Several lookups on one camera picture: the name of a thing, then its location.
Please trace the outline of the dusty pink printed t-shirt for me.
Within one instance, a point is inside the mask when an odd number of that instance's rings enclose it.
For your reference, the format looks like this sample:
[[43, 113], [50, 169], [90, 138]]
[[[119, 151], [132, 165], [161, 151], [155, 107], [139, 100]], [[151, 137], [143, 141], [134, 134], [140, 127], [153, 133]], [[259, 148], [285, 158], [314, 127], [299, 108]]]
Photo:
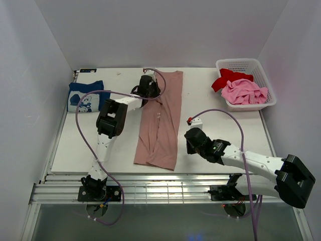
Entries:
[[157, 74], [157, 83], [165, 92], [142, 108], [134, 164], [173, 171], [177, 163], [178, 132], [181, 119], [182, 71]]

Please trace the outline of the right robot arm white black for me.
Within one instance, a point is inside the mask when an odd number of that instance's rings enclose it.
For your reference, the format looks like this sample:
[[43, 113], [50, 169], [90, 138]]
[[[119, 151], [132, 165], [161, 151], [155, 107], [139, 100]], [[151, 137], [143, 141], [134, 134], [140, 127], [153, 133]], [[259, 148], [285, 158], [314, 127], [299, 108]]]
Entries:
[[303, 209], [315, 184], [315, 178], [299, 157], [269, 157], [241, 150], [228, 141], [211, 140], [200, 128], [185, 133], [188, 154], [198, 154], [210, 163], [248, 170], [249, 176], [234, 173], [227, 184], [211, 186], [213, 200], [256, 199], [259, 195], [280, 198], [286, 204]]

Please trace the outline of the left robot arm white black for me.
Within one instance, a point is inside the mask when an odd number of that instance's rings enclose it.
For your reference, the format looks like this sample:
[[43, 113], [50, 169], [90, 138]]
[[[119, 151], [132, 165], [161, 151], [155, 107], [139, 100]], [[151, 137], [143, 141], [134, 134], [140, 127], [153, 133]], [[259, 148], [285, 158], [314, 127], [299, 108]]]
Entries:
[[97, 148], [94, 161], [88, 175], [81, 179], [84, 191], [94, 200], [99, 201], [106, 196], [107, 174], [101, 165], [109, 160], [112, 147], [124, 129], [127, 113], [143, 107], [149, 99], [160, 94], [154, 71], [146, 69], [139, 85], [132, 89], [129, 96], [105, 101], [96, 121]]

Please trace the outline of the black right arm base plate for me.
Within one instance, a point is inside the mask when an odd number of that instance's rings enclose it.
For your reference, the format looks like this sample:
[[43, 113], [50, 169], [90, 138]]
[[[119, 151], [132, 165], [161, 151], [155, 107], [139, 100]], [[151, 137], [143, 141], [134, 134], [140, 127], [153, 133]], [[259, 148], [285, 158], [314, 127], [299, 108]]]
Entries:
[[211, 185], [208, 193], [212, 201], [249, 201], [249, 195], [241, 194], [234, 186]]

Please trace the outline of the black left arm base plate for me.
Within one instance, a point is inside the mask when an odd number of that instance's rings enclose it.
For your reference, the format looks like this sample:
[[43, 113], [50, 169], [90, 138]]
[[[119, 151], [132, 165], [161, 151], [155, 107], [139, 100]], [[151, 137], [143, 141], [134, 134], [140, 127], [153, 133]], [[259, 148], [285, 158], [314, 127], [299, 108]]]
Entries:
[[79, 202], [98, 202], [98, 201], [106, 201], [110, 200], [112, 202], [121, 201], [121, 189], [118, 186], [106, 186], [105, 189], [102, 190], [101, 194], [98, 197], [93, 197], [89, 194], [88, 191], [85, 190], [83, 186], [79, 188], [77, 201]]

